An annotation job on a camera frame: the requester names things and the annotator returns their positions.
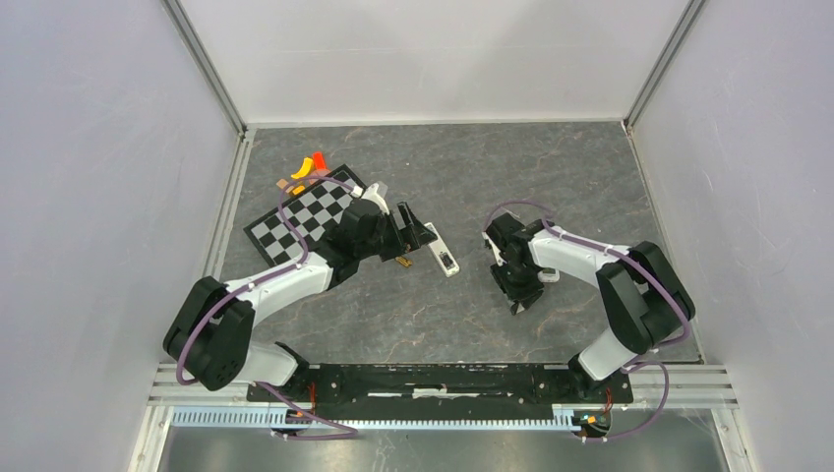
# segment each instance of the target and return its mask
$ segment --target gray marble floor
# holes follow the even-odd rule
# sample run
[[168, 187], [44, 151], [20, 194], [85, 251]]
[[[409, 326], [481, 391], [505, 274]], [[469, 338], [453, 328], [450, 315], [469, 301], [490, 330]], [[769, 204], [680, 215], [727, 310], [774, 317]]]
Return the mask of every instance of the gray marble floor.
[[[287, 307], [255, 328], [312, 362], [566, 362], [606, 327], [598, 292], [570, 277], [513, 317], [493, 281], [480, 236], [487, 212], [509, 199], [556, 209], [557, 223], [600, 241], [659, 242], [660, 234], [626, 136], [617, 123], [525, 123], [259, 130], [226, 252], [222, 278], [267, 268], [242, 228], [277, 202], [275, 182], [304, 155], [324, 152], [387, 200], [432, 221], [461, 267], [445, 278], [428, 251], [414, 265], [362, 262], [337, 289]], [[539, 217], [515, 207], [524, 222]], [[694, 342], [661, 353], [698, 359]]]

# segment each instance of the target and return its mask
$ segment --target yellow object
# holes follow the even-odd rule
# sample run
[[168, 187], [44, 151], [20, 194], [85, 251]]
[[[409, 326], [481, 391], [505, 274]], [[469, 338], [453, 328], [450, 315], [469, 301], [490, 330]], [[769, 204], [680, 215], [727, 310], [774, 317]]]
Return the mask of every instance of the yellow object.
[[397, 261], [403, 267], [411, 267], [411, 265], [414, 264], [410, 260], [404, 258], [403, 256], [397, 256], [396, 258], [394, 258], [394, 260]]
[[301, 164], [301, 168], [298, 169], [298, 172], [292, 174], [290, 177], [293, 179], [300, 179], [302, 177], [307, 177], [307, 175], [315, 169], [315, 165], [313, 159], [310, 157], [305, 157], [304, 162]]

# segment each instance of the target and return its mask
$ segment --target gray floor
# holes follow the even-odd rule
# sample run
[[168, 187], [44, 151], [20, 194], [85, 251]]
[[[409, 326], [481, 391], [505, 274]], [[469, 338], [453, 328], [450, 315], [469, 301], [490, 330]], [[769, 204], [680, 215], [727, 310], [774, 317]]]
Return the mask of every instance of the gray floor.
[[[527, 312], [509, 314], [489, 274], [481, 227], [495, 204], [532, 199], [556, 209], [567, 230], [605, 242], [659, 242], [634, 157], [618, 123], [526, 123], [259, 130], [255, 135], [224, 279], [266, 269], [242, 228], [274, 207], [275, 182], [304, 155], [324, 152], [388, 202], [432, 221], [461, 267], [446, 279], [427, 251], [414, 266], [362, 262], [337, 289], [295, 304], [256, 327], [312, 362], [565, 362], [606, 325], [598, 292], [570, 277]], [[539, 217], [513, 209], [524, 222]], [[661, 358], [698, 360], [693, 341]]]
[[[618, 412], [616, 431], [646, 413]], [[360, 438], [284, 442], [264, 430], [174, 428], [160, 471], [677, 471], [729, 470], [709, 411], [664, 412], [632, 438], [581, 445], [558, 432], [363, 431]]]

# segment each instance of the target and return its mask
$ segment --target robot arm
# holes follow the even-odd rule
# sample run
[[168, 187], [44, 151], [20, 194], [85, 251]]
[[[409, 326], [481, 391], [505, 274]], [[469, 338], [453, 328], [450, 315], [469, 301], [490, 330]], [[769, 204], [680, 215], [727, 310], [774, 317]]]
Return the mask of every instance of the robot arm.
[[[646, 280], [609, 254], [609, 250], [628, 254], [648, 270], [689, 320], [695, 309], [657, 245], [643, 242], [633, 248], [613, 246], [570, 235], [559, 227], [554, 229], [562, 236], [547, 231], [540, 220], [524, 226], [505, 213], [492, 221], [484, 239], [496, 256], [491, 273], [507, 295], [514, 315], [538, 300], [544, 292], [544, 283], [558, 280], [559, 271], [600, 290], [610, 327], [568, 362], [568, 367], [575, 372], [574, 386], [582, 392], [601, 384], [681, 327], [679, 318], [655, 288], [648, 286], [641, 290]], [[568, 241], [567, 235], [568, 239], [606, 248], [606, 252]]]
[[[265, 381], [284, 385], [298, 367], [294, 353], [279, 345], [251, 342], [252, 328], [276, 311], [303, 298], [336, 287], [356, 273], [359, 263], [371, 256], [388, 261], [437, 240], [406, 203], [397, 205], [403, 227], [385, 201], [386, 187], [374, 184], [354, 200], [339, 224], [310, 247], [306, 261], [270, 268], [225, 284], [205, 277], [194, 284], [163, 343], [177, 359], [186, 340], [206, 313], [229, 293], [232, 298], [206, 325], [185, 359], [185, 368], [209, 390], [233, 380]], [[258, 283], [271, 273], [282, 275]]]

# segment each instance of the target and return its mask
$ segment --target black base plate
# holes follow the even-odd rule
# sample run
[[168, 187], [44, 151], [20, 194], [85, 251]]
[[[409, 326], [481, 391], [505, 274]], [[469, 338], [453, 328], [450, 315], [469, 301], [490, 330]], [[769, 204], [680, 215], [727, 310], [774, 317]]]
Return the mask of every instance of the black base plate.
[[[332, 420], [553, 419], [554, 403], [605, 403], [606, 388], [615, 403], [634, 401], [628, 376], [620, 372], [584, 398], [571, 388], [570, 376], [566, 366], [546, 364], [321, 364], [300, 367], [280, 390], [309, 402], [315, 385], [316, 414]], [[415, 388], [478, 396], [418, 392], [415, 398]], [[247, 400], [276, 401], [257, 386], [249, 387]]]

